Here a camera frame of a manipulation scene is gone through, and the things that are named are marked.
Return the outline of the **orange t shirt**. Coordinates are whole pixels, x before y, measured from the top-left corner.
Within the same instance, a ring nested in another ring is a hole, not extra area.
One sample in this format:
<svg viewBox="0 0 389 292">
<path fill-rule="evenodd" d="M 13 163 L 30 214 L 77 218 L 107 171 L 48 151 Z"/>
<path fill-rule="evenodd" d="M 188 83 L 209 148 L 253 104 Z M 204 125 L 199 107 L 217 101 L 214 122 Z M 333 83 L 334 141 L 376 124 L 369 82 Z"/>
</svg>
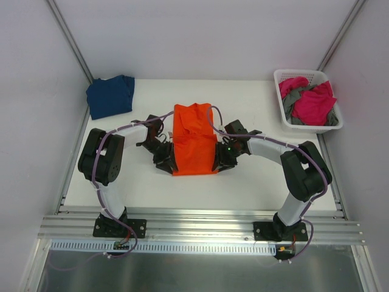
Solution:
<svg viewBox="0 0 389 292">
<path fill-rule="evenodd" d="M 212 175 L 217 135 L 210 122 L 211 104 L 176 104 L 173 114 L 173 146 L 177 170 L 174 176 Z"/>
</svg>

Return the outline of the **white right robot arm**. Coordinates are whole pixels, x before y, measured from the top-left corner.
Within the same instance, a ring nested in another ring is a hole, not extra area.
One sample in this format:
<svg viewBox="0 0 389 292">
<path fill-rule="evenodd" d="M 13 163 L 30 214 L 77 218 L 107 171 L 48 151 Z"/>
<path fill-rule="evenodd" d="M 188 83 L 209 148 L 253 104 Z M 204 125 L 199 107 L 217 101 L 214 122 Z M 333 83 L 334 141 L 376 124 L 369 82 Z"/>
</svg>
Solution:
<svg viewBox="0 0 389 292">
<path fill-rule="evenodd" d="M 262 132 L 247 131 L 239 120 L 224 127 L 223 138 L 215 147 L 213 170 L 234 168 L 238 157 L 247 154 L 266 158 L 281 165 L 288 195 L 272 221 L 253 223 L 255 239 L 273 242 L 306 240 L 301 230 L 303 216 L 332 183 L 332 175 L 318 148 L 306 141 L 298 146 L 266 138 Z"/>
</svg>

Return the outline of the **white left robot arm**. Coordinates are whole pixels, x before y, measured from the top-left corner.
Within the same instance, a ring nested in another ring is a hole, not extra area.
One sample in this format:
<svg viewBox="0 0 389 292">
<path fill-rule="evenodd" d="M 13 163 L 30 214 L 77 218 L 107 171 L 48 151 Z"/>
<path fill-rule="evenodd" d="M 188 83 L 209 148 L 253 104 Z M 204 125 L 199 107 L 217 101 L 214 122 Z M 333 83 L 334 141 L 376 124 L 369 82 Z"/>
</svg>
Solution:
<svg viewBox="0 0 389 292">
<path fill-rule="evenodd" d="M 109 132 L 98 128 L 90 131 L 78 160 L 78 171 L 92 184 L 101 205 L 94 237 L 145 238 L 146 220 L 128 217 L 123 199 L 114 190 L 114 182 L 121 170 L 124 149 L 134 145 L 153 155 L 157 169 L 171 175 L 178 171 L 173 143 L 159 140 L 164 120 L 172 114 L 150 115 L 145 121 L 134 120 Z"/>
</svg>

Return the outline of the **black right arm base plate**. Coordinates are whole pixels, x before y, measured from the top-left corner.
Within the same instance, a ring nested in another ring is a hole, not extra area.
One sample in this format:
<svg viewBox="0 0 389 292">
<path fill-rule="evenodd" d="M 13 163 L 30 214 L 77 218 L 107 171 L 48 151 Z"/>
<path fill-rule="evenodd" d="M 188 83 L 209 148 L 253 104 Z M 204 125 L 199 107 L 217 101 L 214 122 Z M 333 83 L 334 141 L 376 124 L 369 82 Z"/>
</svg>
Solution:
<svg viewBox="0 0 389 292">
<path fill-rule="evenodd" d="M 306 225 L 303 222 L 297 222 L 292 226 L 283 226 L 282 224 L 275 224 L 272 221 L 254 221 L 253 236 L 255 241 L 308 241 Z"/>
</svg>

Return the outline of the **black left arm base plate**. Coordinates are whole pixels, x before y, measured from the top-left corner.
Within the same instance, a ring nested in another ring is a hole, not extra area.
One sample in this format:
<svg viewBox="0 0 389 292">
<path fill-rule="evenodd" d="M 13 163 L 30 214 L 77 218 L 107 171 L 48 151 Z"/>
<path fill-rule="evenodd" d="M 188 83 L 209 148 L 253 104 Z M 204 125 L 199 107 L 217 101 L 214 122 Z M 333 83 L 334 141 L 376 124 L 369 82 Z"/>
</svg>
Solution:
<svg viewBox="0 0 389 292">
<path fill-rule="evenodd" d="M 145 238 L 147 221 L 144 219 L 128 219 L 128 225 L 137 238 Z M 97 218 L 92 236 L 96 238 L 125 238 L 129 230 L 118 222 L 108 218 Z"/>
</svg>

